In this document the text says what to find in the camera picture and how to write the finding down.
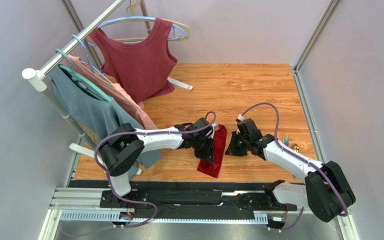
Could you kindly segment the red cloth napkin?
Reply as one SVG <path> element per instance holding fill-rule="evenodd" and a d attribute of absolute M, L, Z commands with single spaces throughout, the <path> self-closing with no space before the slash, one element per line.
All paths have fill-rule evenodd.
<path fill-rule="evenodd" d="M 214 138 L 214 143 L 213 143 L 214 163 L 209 163 L 207 161 L 201 160 L 199 162 L 197 170 L 208 176 L 217 178 L 221 170 L 223 156 L 224 156 L 225 147 L 226 147 L 226 139 L 227 139 L 226 127 L 222 124 L 219 124 L 218 130 L 215 131 L 213 138 Z"/>

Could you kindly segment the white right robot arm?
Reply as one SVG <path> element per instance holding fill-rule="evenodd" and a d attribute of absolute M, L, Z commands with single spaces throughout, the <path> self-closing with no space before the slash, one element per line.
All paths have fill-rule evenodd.
<path fill-rule="evenodd" d="M 356 202 L 356 196 L 339 164 L 308 158 L 263 135 L 255 122 L 238 118 L 226 155 L 244 157 L 248 153 L 274 163 L 295 175 L 302 184 L 277 180 L 264 189 L 270 207 L 291 204 L 305 207 L 323 222 L 330 222 Z"/>

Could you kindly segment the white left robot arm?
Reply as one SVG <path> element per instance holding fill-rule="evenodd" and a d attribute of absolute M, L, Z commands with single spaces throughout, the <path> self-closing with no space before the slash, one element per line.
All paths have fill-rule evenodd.
<path fill-rule="evenodd" d="M 131 191 L 128 171 L 141 155 L 164 149 L 194 150 L 196 158 L 214 162 L 213 143 L 218 125 L 205 117 L 194 123 L 165 129 L 145 130 L 122 124 L 97 145 L 94 157 L 104 169 L 109 187 L 117 197 Z"/>

